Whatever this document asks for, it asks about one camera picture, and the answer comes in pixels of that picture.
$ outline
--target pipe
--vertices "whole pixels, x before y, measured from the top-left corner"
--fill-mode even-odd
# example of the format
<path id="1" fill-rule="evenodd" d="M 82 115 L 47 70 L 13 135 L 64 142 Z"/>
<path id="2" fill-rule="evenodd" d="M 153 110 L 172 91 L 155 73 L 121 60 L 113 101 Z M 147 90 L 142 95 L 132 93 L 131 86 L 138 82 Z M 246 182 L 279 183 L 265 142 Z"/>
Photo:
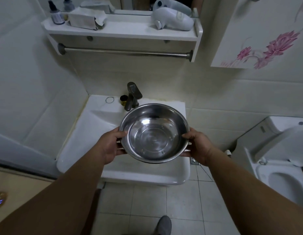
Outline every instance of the pipe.
<path id="1" fill-rule="evenodd" d="M 98 48 L 74 48 L 66 47 L 62 43 L 58 44 L 58 50 L 61 55 L 65 55 L 67 52 L 86 52 L 86 53 L 102 53 L 102 54 L 119 54 L 119 55 L 131 55 L 131 56 L 164 56 L 185 58 L 189 61 L 192 60 L 193 51 L 189 53 L 170 53 L 170 52 L 148 52 L 148 51 L 136 51 L 136 50 L 114 50 L 114 49 L 98 49 Z"/>

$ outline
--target stainless steel bowl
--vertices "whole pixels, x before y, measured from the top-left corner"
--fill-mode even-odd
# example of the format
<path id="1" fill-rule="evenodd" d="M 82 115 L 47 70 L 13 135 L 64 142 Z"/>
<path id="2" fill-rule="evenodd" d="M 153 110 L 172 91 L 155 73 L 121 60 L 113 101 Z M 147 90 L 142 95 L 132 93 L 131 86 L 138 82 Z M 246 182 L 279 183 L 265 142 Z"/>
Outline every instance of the stainless steel bowl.
<path id="1" fill-rule="evenodd" d="M 147 163 L 168 162 L 188 145 L 181 135 L 189 131 L 184 116 L 163 104 L 145 104 L 131 110 L 119 130 L 128 131 L 123 148 L 133 158 Z"/>

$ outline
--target washbasin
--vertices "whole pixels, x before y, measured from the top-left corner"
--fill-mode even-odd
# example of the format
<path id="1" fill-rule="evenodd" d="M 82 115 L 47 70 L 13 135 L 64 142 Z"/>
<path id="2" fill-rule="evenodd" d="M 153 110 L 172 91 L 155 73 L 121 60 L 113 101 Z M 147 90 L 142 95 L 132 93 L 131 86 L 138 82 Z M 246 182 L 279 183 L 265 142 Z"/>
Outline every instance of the washbasin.
<path id="1" fill-rule="evenodd" d="M 140 105 L 160 103 L 177 109 L 184 117 L 184 102 L 167 102 L 152 99 L 138 100 Z M 98 141 L 100 136 L 120 125 L 126 115 L 118 97 L 91 95 L 57 159 L 57 168 L 66 172 Z M 189 158 L 177 157 L 166 163 L 148 164 L 130 155 L 117 156 L 102 172 L 103 181 L 146 182 L 158 185 L 179 185 L 190 175 Z"/>

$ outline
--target mirror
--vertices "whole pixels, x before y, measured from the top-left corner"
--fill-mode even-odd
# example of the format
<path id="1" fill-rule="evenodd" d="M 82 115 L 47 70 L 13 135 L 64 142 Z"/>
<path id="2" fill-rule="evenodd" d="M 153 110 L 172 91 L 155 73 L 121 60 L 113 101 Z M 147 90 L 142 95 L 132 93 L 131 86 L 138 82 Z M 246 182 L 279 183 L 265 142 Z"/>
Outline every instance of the mirror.
<path id="1" fill-rule="evenodd" d="M 41 7 L 49 12 L 48 0 L 38 0 Z M 56 7 L 60 10 L 64 10 L 63 0 L 52 0 Z M 81 5 L 83 1 L 93 0 L 71 0 L 75 7 Z M 109 0 L 115 8 L 114 12 L 110 14 L 128 14 L 128 15 L 151 15 L 156 0 Z M 190 7 L 192 10 L 196 8 L 198 15 L 200 14 L 203 0 L 176 0 L 184 5 Z"/>

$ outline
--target forearm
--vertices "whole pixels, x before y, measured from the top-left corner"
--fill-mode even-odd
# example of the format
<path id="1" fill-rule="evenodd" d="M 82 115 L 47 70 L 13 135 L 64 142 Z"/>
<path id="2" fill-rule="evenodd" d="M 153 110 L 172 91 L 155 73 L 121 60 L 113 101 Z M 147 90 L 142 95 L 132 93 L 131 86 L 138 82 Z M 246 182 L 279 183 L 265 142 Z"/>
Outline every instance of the forearm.
<path id="1" fill-rule="evenodd" d="M 80 234 L 104 166 L 92 150 L 5 218 L 0 234 Z"/>
<path id="2" fill-rule="evenodd" d="M 236 165 L 220 150 L 207 160 L 241 234 L 303 234 L 303 208 Z"/>

